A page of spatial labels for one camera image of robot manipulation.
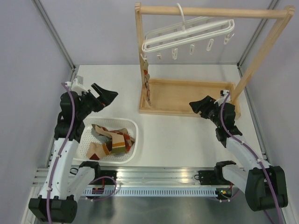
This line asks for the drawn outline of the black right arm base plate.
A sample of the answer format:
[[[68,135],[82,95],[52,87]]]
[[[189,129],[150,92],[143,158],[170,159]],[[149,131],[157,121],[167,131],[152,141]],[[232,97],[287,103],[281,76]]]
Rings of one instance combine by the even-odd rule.
[[[201,185],[217,185],[218,180],[213,170],[199,170],[198,179]]]

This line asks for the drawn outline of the beige sock olive toe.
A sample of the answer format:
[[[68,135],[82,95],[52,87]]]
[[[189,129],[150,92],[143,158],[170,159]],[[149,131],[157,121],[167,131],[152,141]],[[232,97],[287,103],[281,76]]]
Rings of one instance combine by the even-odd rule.
[[[110,154],[123,154],[127,152],[125,139],[123,135],[107,130],[105,127],[93,125],[96,133],[106,136],[111,139],[111,144],[108,144],[107,149]]]
[[[108,150],[106,143],[100,144],[100,143],[91,142],[89,145],[88,151],[86,153],[86,156],[90,160],[98,161],[110,154],[111,153]]]

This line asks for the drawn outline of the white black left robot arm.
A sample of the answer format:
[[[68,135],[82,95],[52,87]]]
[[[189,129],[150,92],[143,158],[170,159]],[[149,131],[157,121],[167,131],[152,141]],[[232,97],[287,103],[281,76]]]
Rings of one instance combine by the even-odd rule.
[[[60,97],[61,111],[54,131],[53,156],[47,177],[37,198],[29,200],[28,208],[41,222],[70,224],[76,217],[78,201],[90,184],[106,179],[98,162],[84,161],[72,180],[69,174],[74,155],[79,147],[85,124],[92,112],[109,106],[118,96],[115,91],[101,88],[96,83],[90,90],[75,89],[73,84],[62,83],[66,92]]]

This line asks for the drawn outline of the grey sock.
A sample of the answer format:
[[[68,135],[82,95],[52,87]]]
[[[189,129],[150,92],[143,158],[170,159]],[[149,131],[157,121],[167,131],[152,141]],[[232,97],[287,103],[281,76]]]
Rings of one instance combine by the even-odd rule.
[[[107,143],[111,141],[111,138],[105,136],[105,135],[100,135],[98,134],[94,129],[91,130],[92,135],[101,143]]]

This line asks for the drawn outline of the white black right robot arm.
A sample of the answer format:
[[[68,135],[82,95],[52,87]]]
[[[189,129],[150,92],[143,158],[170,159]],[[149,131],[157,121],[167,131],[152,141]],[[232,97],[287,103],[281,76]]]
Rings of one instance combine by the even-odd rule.
[[[252,211],[284,208],[288,205],[285,172],[260,158],[248,145],[235,125],[235,106],[228,102],[229,94],[221,98],[210,96],[189,103],[192,111],[215,125],[217,140],[241,163],[221,161],[214,167],[213,177],[219,184],[234,184],[245,194]]]

